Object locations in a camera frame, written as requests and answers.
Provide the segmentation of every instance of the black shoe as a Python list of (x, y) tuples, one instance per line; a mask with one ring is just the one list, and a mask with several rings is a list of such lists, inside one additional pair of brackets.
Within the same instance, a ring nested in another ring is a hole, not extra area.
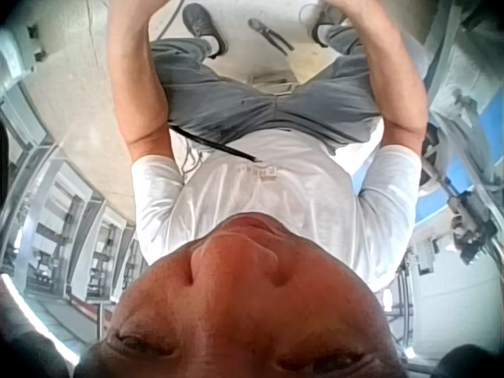
[(321, 12), (319, 13), (318, 18), (315, 20), (315, 23), (313, 24), (311, 30), (309, 31), (309, 34), (312, 37), (313, 41), (321, 45), (323, 48), (328, 47), (328, 45), (320, 41), (318, 38), (319, 26), (341, 24), (344, 20), (345, 20), (344, 15), (339, 13), (336, 8), (326, 3), (322, 6)]
[(186, 6), (182, 12), (183, 24), (186, 25), (187, 30), (196, 38), (203, 37), (204, 35), (211, 35), (219, 42), (219, 51), (209, 56), (212, 59), (219, 57), (228, 52), (228, 44), (222, 38), (221, 34), (212, 22), (212, 17), (208, 10), (198, 3), (192, 3)]

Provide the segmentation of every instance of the white floor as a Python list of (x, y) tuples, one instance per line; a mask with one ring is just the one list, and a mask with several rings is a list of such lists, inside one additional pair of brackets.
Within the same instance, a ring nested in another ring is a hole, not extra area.
[[(172, 0), (154, 17), (152, 39), (158, 37), (179, 1)], [(208, 63), (223, 76), (246, 82), (251, 75), (290, 67), (302, 83), (336, 56), (313, 43), (307, 34), (304, 24), (317, 11), (316, 0), (200, 2), (230, 45), (225, 57)], [(399, 25), (421, 42), (425, 40), (435, 14), (435, 0), (384, 2)], [(106, 16), (107, 0), (25, 0), (12, 22), (37, 24), (48, 53), (36, 72), (24, 81), (42, 122), (83, 176), (116, 210), (133, 220), (130, 160), (117, 131), (106, 71)], [(294, 45), (289, 58), (248, 28), (246, 21), (251, 17), (261, 19)], [(189, 33), (178, 14), (165, 37), (180, 36)], [(342, 153), (340, 159), (345, 164), (359, 161), (366, 154), (351, 150)]]

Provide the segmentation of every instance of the gray pants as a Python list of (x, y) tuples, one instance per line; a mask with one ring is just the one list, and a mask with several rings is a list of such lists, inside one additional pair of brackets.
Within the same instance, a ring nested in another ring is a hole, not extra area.
[[(203, 64), (210, 52), (203, 39), (153, 43), (154, 66), (169, 100), (169, 123), (221, 144), (271, 128), (309, 134), (331, 152), (369, 141), (380, 112), (364, 49), (353, 28), (335, 25), (328, 37), (330, 47), (343, 55), (283, 97), (218, 76)], [(428, 67), (423, 47), (410, 35), (404, 40), (424, 77)]]

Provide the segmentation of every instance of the white t-shirt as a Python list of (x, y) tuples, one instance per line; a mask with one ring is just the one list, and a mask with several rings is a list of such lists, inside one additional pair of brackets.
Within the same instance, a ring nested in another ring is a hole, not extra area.
[(185, 185), (167, 157), (133, 165), (136, 233), (149, 264), (231, 215), (259, 212), (317, 243), (373, 291), (394, 279), (415, 219), (421, 160), (412, 150), (380, 149), (356, 196), (350, 175), (309, 135), (264, 130), (229, 146), (263, 162), (217, 151)]

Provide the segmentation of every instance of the skin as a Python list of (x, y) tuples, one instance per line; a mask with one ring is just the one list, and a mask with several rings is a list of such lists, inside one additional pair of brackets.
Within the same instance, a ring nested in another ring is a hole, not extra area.
[(99, 348), (117, 376), (131, 377), (390, 377), (398, 369), (367, 285), (259, 213), (231, 217), (152, 265), (124, 292)]
[[(108, 62), (132, 160), (173, 158), (148, 22), (166, 0), (111, 0)], [(421, 152), (427, 95), (379, 0), (331, 0), (359, 31), (382, 146)], [(117, 376), (403, 376), (374, 295), (343, 263), (261, 214), (226, 220), (121, 297), (96, 358)]]

